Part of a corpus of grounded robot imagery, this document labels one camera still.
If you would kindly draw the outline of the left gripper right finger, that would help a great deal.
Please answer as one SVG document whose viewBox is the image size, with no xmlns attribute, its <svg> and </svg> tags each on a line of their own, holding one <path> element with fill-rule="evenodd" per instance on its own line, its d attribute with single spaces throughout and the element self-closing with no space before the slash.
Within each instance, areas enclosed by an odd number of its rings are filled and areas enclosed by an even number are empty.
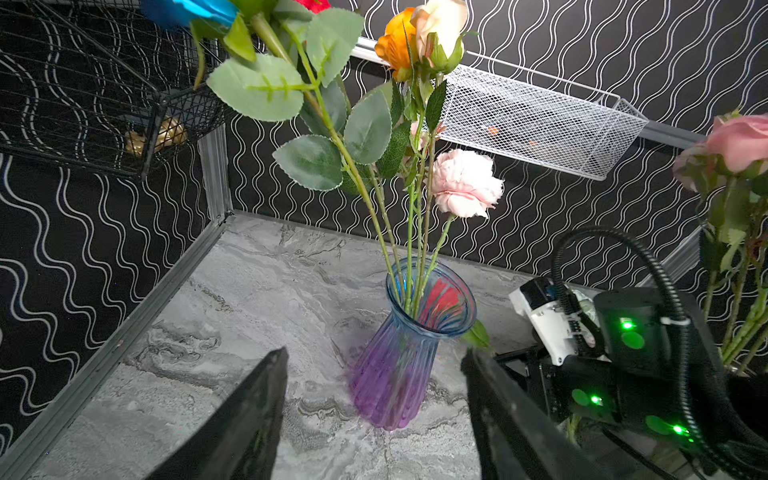
<svg viewBox="0 0 768 480">
<path fill-rule="evenodd" d="M 607 479 L 485 352 L 461 362 L 483 479 Z"/>
</svg>

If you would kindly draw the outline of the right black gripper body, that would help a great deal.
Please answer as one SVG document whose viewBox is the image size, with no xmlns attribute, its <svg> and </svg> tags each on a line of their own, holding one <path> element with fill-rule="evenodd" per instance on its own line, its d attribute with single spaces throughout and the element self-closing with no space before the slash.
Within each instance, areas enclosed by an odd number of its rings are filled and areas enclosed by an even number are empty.
<svg viewBox="0 0 768 480">
<path fill-rule="evenodd" d="M 605 291 L 579 311 L 593 335 L 586 356 L 555 366 L 544 346 L 509 352 L 497 360 L 513 372 L 533 402 L 553 421 L 572 414 L 662 439 L 680 447 L 720 441 L 720 361 L 696 299 L 679 296 L 684 322 L 666 314 L 662 292 L 649 287 Z"/>
</svg>

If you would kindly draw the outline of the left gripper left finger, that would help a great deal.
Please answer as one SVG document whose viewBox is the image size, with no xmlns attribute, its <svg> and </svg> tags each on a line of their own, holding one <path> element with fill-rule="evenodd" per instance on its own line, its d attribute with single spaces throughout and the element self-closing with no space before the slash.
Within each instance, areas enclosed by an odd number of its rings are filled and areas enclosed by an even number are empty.
<svg viewBox="0 0 768 480">
<path fill-rule="evenodd" d="M 150 479 L 269 479 L 288 380 L 285 347 L 269 352 Z"/>
</svg>

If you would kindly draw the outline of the blue purple glass vase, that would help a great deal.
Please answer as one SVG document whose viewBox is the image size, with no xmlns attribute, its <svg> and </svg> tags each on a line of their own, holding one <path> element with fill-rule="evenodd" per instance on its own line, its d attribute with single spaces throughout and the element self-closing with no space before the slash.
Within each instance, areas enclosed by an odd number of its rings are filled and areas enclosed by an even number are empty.
<svg viewBox="0 0 768 480">
<path fill-rule="evenodd" d="M 398 302 L 403 297 L 402 260 L 386 277 L 390 312 L 365 347 L 350 381 L 358 413 L 385 430 L 403 428 L 416 417 L 424 400 L 439 342 L 461 337 L 477 319 L 475 298 L 465 281 L 438 262 L 430 273 L 417 313 L 411 315 Z M 424 301 L 437 280 L 445 280 L 463 297 L 455 328 L 428 327 L 420 315 Z"/>
</svg>

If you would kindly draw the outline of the pink flower spray stem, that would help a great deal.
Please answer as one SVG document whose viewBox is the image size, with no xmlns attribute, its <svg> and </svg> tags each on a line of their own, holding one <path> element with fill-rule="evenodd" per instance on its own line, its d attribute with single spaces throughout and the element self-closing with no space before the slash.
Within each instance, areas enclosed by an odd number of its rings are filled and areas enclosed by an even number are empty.
<svg viewBox="0 0 768 480">
<path fill-rule="evenodd" d="M 716 116 L 709 135 L 678 154 L 672 171 L 699 197 L 703 313 L 710 314 L 719 289 L 730 288 L 719 355 L 744 376 L 767 341 L 767 116 Z"/>
</svg>

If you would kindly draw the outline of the pale pink flower spray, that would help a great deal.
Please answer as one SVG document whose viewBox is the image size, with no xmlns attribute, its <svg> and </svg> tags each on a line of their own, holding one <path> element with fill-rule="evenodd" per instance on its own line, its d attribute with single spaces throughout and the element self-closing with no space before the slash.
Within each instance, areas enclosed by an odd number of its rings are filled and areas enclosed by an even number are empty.
<svg viewBox="0 0 768 480">
<path fill-rule="evenodd" d="M 409 137 L 401 174 L 408 198 L 406 253 L 416 264 L 406 266 L 403 286 L 405 309 L 413 313 L 423 296 L 426 276 L 436 264 L 426 262 L 432 209 L 448 215 L 437 244 L 441 247 L 455 219 L 488 216 L 503 193 L 503 181 L 494 176 L 489 157 L 461 149 L 435 155 L 434 134 L 423 131 L 418 122 L 406 123 L 405 128 Z"/>
</svg>

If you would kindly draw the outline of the red rose stem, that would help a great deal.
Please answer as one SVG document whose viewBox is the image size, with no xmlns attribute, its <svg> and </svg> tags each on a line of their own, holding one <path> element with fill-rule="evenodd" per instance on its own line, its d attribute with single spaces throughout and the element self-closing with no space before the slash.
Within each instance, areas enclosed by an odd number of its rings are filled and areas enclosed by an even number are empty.
<svg viewBox="0 0 768 480">
<path fill-rule="evenodd" d="M 456 313 L 460 312 L 462 302 L 463 297 L 456 288 L 445 280 L 437 280 L 424 301 L 420 319 L 430 328 L 455 328 L 459 322 Z M 489 334 L 480 320 L 475 319 L 461 338 L 472 347 L 493 351 Z"/>
<path fill-rule="evenodd" d="M 284 143 L 275 162 L 295 183 L 331 191 L 351 181 L 365 202 L 395 297 L 402 297 L 399 255 L 384 212 L 375 164 L 393 139 L 382 92 L 350 104 L 340 78 L 364 26 L 349 10 L 315 13 L 297 1 L 238 1 L 224 36 L 230 57 L 207 79 L 237 113 L 261 122 L 305 116 L 308 134 Z"/>
</svg>

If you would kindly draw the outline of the cream bud flower stem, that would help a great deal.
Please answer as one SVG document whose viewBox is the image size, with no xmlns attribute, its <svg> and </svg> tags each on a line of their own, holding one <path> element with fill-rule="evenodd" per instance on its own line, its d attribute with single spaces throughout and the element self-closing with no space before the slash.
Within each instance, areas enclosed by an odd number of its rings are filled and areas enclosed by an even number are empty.
<svg viewBox="0 0 768 480">
<path fill-rule="evenodd" d="M 467 20 L 464 1 L 428 1 L 414 9 L 410 25 L 403 28 L 412 73 L 407 112 L 415 122 L 409 167 L 413 179 L 408 185 L 409 221 L 415 228 L 415 238 L 408 241 L 408 253 L 414 257 L 407 270 L 405 308 L 409 314 L 419 309 L 428 275 L 432 163 L 447 95 L 445 76 L 463 58 Z"/>
</svg>

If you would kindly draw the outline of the yellow rose stem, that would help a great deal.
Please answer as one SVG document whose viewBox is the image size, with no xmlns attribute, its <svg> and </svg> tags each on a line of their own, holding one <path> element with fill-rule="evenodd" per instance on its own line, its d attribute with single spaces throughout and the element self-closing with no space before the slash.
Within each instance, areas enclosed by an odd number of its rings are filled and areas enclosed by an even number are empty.
<svg viewBox="0 0 768 480">
<path fill-rule="evenodd" d="M 411 44 L 415 42 L 415 28 L 411 24 L 413 8 L 408 8 L 389 21 L 385 33 L 375 46 L 377 56 L 385 60 L 392 70 L 386 91 L 390 94 L 392 134 L 384 155 L 376 163 L 378 177 L 386 180 L 399 178 L 407 199 L 405 207 L 406 239 L 400 278 L 403 282 L 402 305 L 411 312 L 415 306 L 415 281 L 412 261 L 418 252 L 414 245 L 415 209 L 418 201 L 413 190 L 413 176 L 418 171 L 418 151 L 412 148 L 412 114 L 407 111 L 411 102 L 408 82 L 413 74 Z"/>
</svg>

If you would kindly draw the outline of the blue rose stem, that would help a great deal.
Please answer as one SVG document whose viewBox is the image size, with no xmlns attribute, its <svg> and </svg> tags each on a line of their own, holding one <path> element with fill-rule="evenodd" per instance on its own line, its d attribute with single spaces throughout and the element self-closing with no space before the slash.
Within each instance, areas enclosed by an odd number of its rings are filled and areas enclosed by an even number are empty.
<svg viewBox="0 0 768 480">
<path fill-rule="evenodd" d="M 220 39 L 229 53 L 246 61 L 256 58 L 251 33 L 237 3 L 224 0 L 142 0 L 140 10 L 164 30 L 183 28 L 192 34 L 198 62 L 195 90 L 201 86 L 206 71 L 204 40 Z"/>
</svg>

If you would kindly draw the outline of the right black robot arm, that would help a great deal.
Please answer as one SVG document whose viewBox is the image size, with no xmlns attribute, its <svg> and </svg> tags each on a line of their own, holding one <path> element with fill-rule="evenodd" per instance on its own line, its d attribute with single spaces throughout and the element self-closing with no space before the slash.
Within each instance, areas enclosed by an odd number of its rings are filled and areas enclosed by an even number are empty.
<svg viewBox="0 0 768 480">
<path fill-rule="evenodd" d="M 605 291 L 582 306 L 564 283 L 563 254 L 595 236 L 626 246 L 653 285 Z M 766 477 L 767 433 L 756 415 L 742 413 L 761 393 L 732 390 L 696 300 L 636 238 L 605 226 L 572 230 L 558 240 L 549 275 L 524 283 L 510 300 L 538 344 L 497 361 L 504 369 L 523 363 L 514 379 L 549 419 L 577 415 L 604 425 L 608 436 L 621 429 L 672 444 L 735 479 Z"/>
</svg>

